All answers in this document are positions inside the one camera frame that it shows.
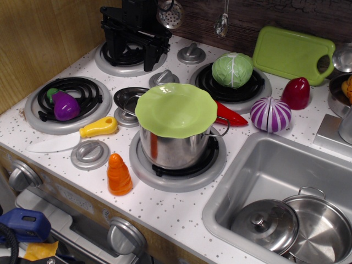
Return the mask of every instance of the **purple sliced onion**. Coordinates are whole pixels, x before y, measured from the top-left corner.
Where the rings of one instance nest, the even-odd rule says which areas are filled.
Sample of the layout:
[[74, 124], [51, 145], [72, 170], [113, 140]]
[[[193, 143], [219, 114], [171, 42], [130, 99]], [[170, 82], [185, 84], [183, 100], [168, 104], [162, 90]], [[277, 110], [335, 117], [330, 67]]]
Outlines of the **purple sliced onion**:
[[273, 97], [264, 97], [256, 101], [251, 108], [250, 115], [257, 128], [270, 133], [287, 128], [292, 117], [290, 107]]

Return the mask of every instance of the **stainless steel pot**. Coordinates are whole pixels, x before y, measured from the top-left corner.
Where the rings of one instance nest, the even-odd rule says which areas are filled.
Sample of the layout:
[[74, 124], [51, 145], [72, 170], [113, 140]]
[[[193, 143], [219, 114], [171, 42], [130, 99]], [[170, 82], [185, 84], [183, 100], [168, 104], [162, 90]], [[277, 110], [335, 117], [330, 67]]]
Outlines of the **stainless steel pot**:
[[[315, 189], [323, 199], [301, 195], [302, 189]], [[323, 191], [302, 187], [298, 195], [283, 200], [298, 215], [300, 229], [290, 254], [297, 263], [333, 264], [344, 261], [352, 250], [352, 227], [344, 213], [325, 200]]]
[[230, 122], [228, 120], [227, 122], [227, 130], [222, 135], [210, 134], [209, 126], [203, 133], [184, 139], [157, 136], [140, 126], [141, 146], [147, 159], [159, 167], [165, 169], [189, 168], [203, 158], [210, 136], [224, 136], [228, 132]]

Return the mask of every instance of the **faucet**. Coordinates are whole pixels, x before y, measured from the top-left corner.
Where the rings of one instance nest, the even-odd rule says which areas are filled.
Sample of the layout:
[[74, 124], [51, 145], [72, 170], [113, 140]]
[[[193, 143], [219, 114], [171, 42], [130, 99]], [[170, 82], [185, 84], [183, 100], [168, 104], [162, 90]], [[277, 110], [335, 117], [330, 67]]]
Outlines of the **faucet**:
[[339, 135], [349, 144], [352, 144], [352, 107], [347, 111], [343, 117], [339, 128]]
[[342, 119], [326, 114], [313, 143], [352, 157], [352, 107]]

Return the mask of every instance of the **purple eggplant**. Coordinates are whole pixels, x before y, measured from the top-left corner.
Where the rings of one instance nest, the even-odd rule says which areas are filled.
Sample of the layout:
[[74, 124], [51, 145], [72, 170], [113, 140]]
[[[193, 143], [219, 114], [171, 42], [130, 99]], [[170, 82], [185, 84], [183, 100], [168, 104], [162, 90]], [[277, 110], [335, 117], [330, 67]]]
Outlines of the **purple eggplant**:
[[59, 121], [71, 120], [81, 111], [74, 97], [57, 88], [50, 88], [47, 91], [47, 97], [54, 103], [54, 115]]

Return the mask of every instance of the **wooden wall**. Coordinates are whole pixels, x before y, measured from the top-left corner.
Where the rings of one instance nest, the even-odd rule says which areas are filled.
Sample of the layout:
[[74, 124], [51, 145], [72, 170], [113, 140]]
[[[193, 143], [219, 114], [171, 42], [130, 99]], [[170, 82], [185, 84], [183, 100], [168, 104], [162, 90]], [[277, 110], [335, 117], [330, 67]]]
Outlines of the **wooden wall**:
[[104, 40], [101, 6], [116, 0], [2, 0], [0, 113]]
[[[183, 25], [173, 34], [252, 56], [265, 25], [351, 41], [349, 0], [229, 0], [226, 38], [213, 33], [224, 0], [178, 0]], [[121, 0], [3, 0], [0, 9], [0, 113], [100, 44], [101, 6]]]

